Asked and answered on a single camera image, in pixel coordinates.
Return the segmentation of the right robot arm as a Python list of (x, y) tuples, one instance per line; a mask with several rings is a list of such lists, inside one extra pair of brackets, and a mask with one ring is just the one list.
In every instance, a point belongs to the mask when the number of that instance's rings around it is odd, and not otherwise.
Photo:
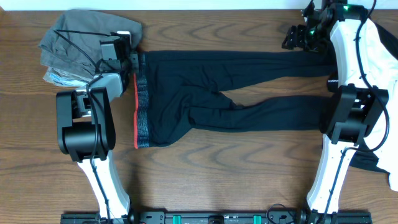
[[(341, 212), (339, 197), (356, 152), (373, 153), (386, 142), (391, 123), (388, 85), (371, 67), (391, 58), (381, 43), (372, 10), (347, 1), (314, 2), (302, 10), (304, 25), (292, 26), (282, 48), (321, 53), (332, 44), (338, 66), (337, 89), (320, 118), (322, 156), (306, 204), (296, 223), (370, 223), (366, 212)], [(366, 151), (363, 146), (370, 143)]]

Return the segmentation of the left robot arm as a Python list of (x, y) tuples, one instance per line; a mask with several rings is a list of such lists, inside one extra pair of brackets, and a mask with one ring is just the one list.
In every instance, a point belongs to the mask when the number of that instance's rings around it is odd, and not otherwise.
[(138, 71), (131, 34), (117, 32), (99, 42), (101, 58), (91, 81), (56, 95), (60, 150), (87, 176), (99, 204), (97, 213), (66, 213), (61, 223), (133, 223), (131, 201), (114, 163), (116, 131), (110, 103), (126, 91)]

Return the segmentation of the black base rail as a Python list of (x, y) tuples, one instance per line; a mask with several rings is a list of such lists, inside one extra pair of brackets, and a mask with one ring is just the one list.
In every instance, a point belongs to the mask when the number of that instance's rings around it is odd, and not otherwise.
[(121, 218), (113, 218), (110, 223), (135, 224), (372, 224), (369, 212), (339, 212), (332, 215), (305, 213), (303, 210), (272, 209), (265, 213), (177, 213), (141, 212)]

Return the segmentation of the folded grey-brown trousers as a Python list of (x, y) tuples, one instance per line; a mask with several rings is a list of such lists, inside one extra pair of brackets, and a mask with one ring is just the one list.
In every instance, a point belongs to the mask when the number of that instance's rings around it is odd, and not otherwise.
[(142, 38), (142, 24), (98, 11), (65, 11), (39, 43), (40, 63), (77, 75), (94, 75), (102, 58), (100, 41), (117, 31), (129, 31), (131, 46)]

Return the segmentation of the black and white shirt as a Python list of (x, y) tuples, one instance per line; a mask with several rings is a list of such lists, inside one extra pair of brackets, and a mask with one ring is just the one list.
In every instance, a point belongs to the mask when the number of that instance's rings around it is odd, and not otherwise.
[(371, 86), (387, 90), (386, 105), (389, 114), (389, 134), (385, 143), (375, 152), (379, 158), (377, 167), (389, 173), (389, 185), (397, 190), (397, 59), (382, 44), (380, 32), (375, 23), (367, 20), (362, 28), (361, 21), (345, 19), (336, 21), (330, 32), (330, 40), (336, 53), (338, 84), (354, 84), (366, 88), (361, 79), (356, 55), (356, 34), (359, 33), (359, 52), (366, 79)]

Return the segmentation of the black leggings with red waistband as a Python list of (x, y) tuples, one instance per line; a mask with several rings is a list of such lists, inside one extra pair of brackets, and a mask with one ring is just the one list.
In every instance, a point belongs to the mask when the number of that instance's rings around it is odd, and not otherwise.
[(313, 130), (323, 96), (283, 96), (240, 106), (225, 95), (282, 77), (337, 70), (331, 55), (306, 52), (151, 51), (134, 77), (134, 147), (168, 146), (190, 129), (221, 132)]

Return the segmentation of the folded light blue garment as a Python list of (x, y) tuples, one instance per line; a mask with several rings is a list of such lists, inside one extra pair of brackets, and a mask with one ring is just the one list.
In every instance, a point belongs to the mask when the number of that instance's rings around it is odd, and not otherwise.
[(46, 82), (52, 83), (55, 86), (74, 87), (86, 85), (87, 81), (78, 79), (76, 77), (65, 76), (64, 73), (59, 73), (57, 70), (47, 70), (43, 79)]

